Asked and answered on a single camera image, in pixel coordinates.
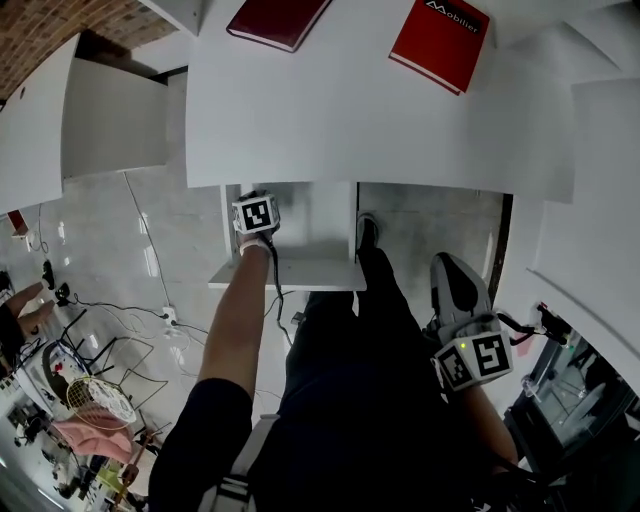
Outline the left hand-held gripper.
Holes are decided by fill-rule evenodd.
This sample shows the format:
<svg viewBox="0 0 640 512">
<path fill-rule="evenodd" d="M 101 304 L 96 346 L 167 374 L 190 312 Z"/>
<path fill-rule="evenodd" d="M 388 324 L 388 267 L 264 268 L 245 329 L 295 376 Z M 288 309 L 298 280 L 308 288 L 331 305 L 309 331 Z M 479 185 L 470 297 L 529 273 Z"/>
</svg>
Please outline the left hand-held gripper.
<svg viewBox="0 0 640 512">
<path fill-rule="evenodd" d="M 240 196 L 232 203 L 231 211 L 233 227 L 239 240 L 272 240 L 280 228 L 277 199 L 266 190 L 254 190 Z"/>
</svg>

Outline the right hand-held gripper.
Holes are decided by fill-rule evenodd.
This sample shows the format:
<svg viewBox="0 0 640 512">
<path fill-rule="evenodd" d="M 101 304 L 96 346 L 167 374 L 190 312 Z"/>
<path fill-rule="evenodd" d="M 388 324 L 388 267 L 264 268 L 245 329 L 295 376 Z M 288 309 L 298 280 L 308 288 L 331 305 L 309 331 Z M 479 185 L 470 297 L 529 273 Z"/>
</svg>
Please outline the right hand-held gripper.
<svg viewBox="0 0 640 512">
<path fill-rule="evenodd" d="M 491 311 L 481 276 L 460 258 L 439 252 L 431 260 L 430 281 L 435 319 L 424 335 L 442 386 L 459 392 L 510 373 L 510 336 Z"/>
</svg>

